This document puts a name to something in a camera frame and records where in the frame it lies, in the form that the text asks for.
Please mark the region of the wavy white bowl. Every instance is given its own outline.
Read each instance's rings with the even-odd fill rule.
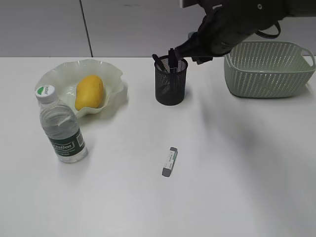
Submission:
[[[99,108],[84,107],[76,110],[77,84],[88,75],[99,76],[104,85],[104,97]],[[96,114],[106,107],[110,98],[121,92],[124,88],[121,76],[122,71],[110,63],[85,59],[76,62],[63,63],[47,72],[35,86],[35,90],[42,85],[52,85],[56,88],[59,98],[64,101],[80,118],[87,114]]]

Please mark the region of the yellow mango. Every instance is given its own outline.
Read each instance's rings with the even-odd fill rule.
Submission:
[[[81,110],[83,107],[98,108],[104,94],[103,82],[96,75],[89,75],[82,79],[77,85],[75,108]]]

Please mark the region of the water bottle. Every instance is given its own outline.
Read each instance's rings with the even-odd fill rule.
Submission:
[[[55,88],[45,85],[35,92],[40,106],[40,123],[58,158],[74,163],[88,155],[77,118],[72,109],[58,99]]]

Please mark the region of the plastic basket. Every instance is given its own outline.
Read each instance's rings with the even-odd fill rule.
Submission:
[[[302,56],[307,52],[311,66]],[[281,98],[296,94],[315,72],[313,54],[289,42],[248,41],[236,46],[224,62],[231,94],[250,98]]]

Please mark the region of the white table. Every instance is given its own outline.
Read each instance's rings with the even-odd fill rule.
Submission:
[[[316,75],[295,98],[240,99],[222,58],[191,62],[186,99],[167,107],[152,59],[100,59],[123,71],[127,99],[80,120],[90,156],[69,165],[41,129],[33,89],[76,60],[0,58],[1,237],[315,236]]]

